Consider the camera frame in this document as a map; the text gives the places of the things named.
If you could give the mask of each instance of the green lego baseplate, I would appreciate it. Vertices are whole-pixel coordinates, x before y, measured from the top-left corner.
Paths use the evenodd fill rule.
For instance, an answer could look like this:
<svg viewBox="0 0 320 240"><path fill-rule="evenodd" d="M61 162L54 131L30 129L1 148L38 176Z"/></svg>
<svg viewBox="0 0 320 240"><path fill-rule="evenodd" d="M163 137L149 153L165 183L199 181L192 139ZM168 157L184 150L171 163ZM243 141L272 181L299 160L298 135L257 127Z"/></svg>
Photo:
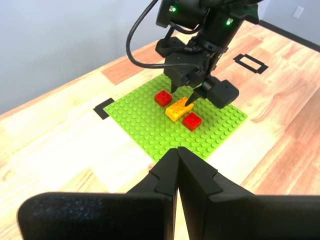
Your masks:
<svg viewBox="0 0 320 240"><path fill-rule="evenodd" d="M169 93L170 89L171 80L162 74L104 108L155 162L169 149L179 146L206 159L248 117L231 104L218 109L201 98L190 112L173 122L165 114L166 108L182 97L188 98L193 89L179 87L170 104L159 106L155 95L162 90ZM192 112L202 119L193 132L182 124Z"/></svg>

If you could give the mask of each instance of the lego brick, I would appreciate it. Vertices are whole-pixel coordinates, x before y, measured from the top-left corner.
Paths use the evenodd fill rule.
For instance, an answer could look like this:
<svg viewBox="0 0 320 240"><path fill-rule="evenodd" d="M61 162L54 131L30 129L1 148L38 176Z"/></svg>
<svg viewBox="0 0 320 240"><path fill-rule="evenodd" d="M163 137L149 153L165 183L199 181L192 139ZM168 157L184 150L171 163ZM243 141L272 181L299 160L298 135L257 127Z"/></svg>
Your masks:
<svg viewBox="0 0 320 240"><path fill-rule="evenodd" d="M194 104L191 103L188 106L185 106L185 103L188 101L188 98L185 96L181 98L179 101L175 102L171 106L169 106L165 110L165 114L172 120L177 121L179 118L181 118L184 114L187 112L190 112L192 108L194 107Z"/></svg>
<svg viewBox="0 0 320 240"><path fill-rule="evenodd" d="M202 119L192 112L183 119L182 124L191 132L193 132L197 127L200 126L201 122Z"/></svg>
<svg viewBox="0 0 320 240"><path fill-rule="evenodd" d="M170 89L171 80L162 74L104 108L155 162L169 149L180 146L206 159L248 117L231 104L218 109L200 98L192 112L202 118L202 123L191 132L182 125L182 118L171 121L154 100L157 93ZM192 92L191 87L179 87L172 100L176 102Z"/></svg>
<svg viewBox="0 0 320 240"><path fill-rule="evenodd" d="M162 90L157 95L154 96L154 101L161 107L167 106L172 101L172 96L165 90Z"/></svg>

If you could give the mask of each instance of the electrical outlet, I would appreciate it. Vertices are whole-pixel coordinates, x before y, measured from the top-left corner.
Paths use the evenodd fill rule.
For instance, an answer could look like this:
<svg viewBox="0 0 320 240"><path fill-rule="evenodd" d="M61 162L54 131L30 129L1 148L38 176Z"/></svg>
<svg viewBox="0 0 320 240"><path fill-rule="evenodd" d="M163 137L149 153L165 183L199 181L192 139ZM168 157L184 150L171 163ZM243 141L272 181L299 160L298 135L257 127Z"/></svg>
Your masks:
<svg viewBox="0 0 320 240"><path fill-rule="evenodd" d="M301 14L302 14L302 12L303 12L304 10L305 10L305 9L304 9L303 7L298 6L298 7L296 8L294 14L292 15L292 17L293 17L294 19L299 19L300 16L301 16Z"/></svg>

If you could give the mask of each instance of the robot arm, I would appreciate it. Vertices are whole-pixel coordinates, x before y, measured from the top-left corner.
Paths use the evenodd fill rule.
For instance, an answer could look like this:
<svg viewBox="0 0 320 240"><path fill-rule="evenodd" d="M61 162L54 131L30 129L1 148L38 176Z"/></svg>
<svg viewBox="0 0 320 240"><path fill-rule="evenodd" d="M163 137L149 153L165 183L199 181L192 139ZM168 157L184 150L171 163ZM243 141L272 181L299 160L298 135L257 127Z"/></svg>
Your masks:
<svg viewBox="0 0 320 240"><path fill-rule="evenodd" d="M156 24L163 28L170 25L170 28L155 50L165 58L165 63L143 64L133 58L130 41L142 19L157 1L151 2L129 33L126 45L129 59L143 68L164 68L164 74L171 79L172 93L178 87L192 87L193 94L186 106L199 98L208 98L218 108L233 102L239 90L228 80L220 81L211 76L211 72L228 50L229 43L244 20L255 24L259 22L257 3L261 0L162 0ZM177 37L172 37L174 30L197 35L185 45Z"/></svg>

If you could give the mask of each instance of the black cable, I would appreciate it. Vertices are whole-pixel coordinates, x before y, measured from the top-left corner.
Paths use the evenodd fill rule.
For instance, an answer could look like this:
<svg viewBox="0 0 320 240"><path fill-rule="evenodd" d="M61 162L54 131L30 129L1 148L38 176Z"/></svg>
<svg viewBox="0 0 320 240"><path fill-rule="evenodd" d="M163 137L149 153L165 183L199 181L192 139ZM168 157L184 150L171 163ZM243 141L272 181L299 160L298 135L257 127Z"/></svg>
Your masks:
<svg viewBox="0 0 320 240"><path fill-rule="evenodd" d="M186 29L182 28L181 26L175 24L174 22L170 22L170 26L174 27L175 30L177 30L178 32L180 32L182 34L195 34L202 29L203 23L199 24L194 30L186 30Z"/></svg>
<svg viewBox="0 0 320 240"><path fill-rule="evenodd" d="M142 63L137 61L134 56L131 53L130 50L130 43L131 43L131 39L135 33L135 31L137 30L138 26L140 25L140 23L142 22L142 20L146 17L146 15L150 12L150 10L156 5L156 3L158 2L158 0L153 0L149 6L146 7L146 9L143 11L143 13L140 15L140 17L137 19L137 21L134 23L134 25L132 26L129 35L126 39L126 44L125 44L125 50L126 50L126 54L128 55L128 58L130 59L130 61L141 67L141 68L145 68L145 69L163 69L163 68L196 68L196 69L201 69L201 67L199 65L196 64L192 64L192 63L177 63L177 64L146 64L146 63Z"/></svg>

